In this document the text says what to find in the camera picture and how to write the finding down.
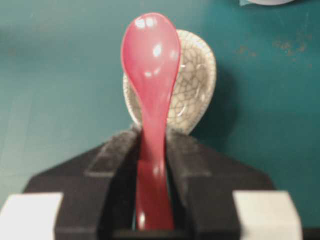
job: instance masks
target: spoon handle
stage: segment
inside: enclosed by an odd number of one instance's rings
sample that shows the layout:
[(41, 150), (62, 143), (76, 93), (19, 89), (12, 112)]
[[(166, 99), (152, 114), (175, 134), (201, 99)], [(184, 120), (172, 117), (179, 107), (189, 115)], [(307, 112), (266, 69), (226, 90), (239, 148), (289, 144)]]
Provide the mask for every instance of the spoon handle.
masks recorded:
[(164, 123), (167, 118), (163, 120), (142, 114), (142, 119), (143, 130), (136, 181), (137, 228), (173, 230), (174, 220), (166, 181)]

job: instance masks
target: crackle glaze pattern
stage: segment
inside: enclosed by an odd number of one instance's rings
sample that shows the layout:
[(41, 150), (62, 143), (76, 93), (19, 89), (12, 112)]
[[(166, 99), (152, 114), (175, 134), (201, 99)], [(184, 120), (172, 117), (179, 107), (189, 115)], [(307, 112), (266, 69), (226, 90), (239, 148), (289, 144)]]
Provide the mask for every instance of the crackle glaze pattern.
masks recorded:
[[(217, 80), (216, 60), (200, 37), (184, 30), (177, 30), (177, 33), (181, 43), (181, 59), (167, 124), (189, 134), (205, 114), (213, 97)], [(125, 74), (123, 91), (129, 113), (133, 121), (140, 125), (142, 116), (138, 98)]]

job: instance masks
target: spoon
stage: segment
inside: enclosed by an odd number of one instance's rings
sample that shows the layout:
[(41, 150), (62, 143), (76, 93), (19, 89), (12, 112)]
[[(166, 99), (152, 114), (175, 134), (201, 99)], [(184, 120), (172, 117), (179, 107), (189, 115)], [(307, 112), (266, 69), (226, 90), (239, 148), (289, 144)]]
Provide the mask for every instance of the spoon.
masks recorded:
[(165, 136), (180, 53), (176, 28), (159, 13), (147, 13), (131, 22), (122, 41), (122, 66), (142, 111), (135, 197), (139, 230), (174, 229), (166, 183)]

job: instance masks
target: crackle glaze ceramic spoon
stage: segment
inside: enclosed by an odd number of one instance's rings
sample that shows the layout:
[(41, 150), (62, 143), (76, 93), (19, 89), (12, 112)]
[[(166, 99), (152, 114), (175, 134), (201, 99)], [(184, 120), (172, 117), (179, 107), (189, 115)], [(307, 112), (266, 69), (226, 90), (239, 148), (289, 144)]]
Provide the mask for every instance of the crackle glaze ceramic spoon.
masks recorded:
[(180, 53), (175, 26), (159, 13), (148, 13), (135, 19), (122, 42), (122, 66), (142, 111), (136, 181), (136, 225), (139, 230), (174, 228), (166, 183), (165, 136)]

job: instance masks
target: green table surface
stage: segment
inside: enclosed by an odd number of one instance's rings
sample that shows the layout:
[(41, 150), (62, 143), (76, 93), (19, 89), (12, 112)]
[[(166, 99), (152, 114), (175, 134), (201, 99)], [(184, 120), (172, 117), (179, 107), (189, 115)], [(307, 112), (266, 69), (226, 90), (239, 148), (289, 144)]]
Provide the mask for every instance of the green table surface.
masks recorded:
[(319, 227), (319, 0), (2, 0), (0, 206), (33, 174), (129, 127), (120, 47), (148, 12), (215, 53), (215, 94), (192, 135), (268, 173), (303, 225)]

